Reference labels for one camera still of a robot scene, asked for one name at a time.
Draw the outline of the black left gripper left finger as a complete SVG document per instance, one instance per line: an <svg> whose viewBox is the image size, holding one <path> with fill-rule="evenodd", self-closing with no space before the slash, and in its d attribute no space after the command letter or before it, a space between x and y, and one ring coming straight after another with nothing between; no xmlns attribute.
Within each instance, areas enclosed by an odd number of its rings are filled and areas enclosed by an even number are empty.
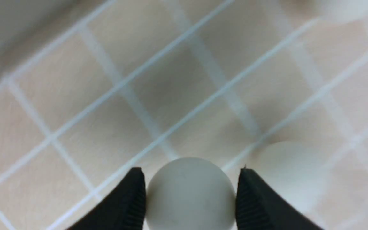
<svg viewBox="0 0 368 230"><path fill-rule="evenodd" d="M142 230L146 215L145 175L131 168L120 183L69 230Z"/></svg>

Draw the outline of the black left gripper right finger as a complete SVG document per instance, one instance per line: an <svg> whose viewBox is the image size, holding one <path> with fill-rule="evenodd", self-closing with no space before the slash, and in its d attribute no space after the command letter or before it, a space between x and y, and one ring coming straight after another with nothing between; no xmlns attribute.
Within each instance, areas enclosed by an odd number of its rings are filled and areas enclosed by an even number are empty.
<svg viewBox="0 0 368 230"><path fill-rule="evenodd" d="M235 202L239 230L321 230L250 168L240 169Z"/></svg>

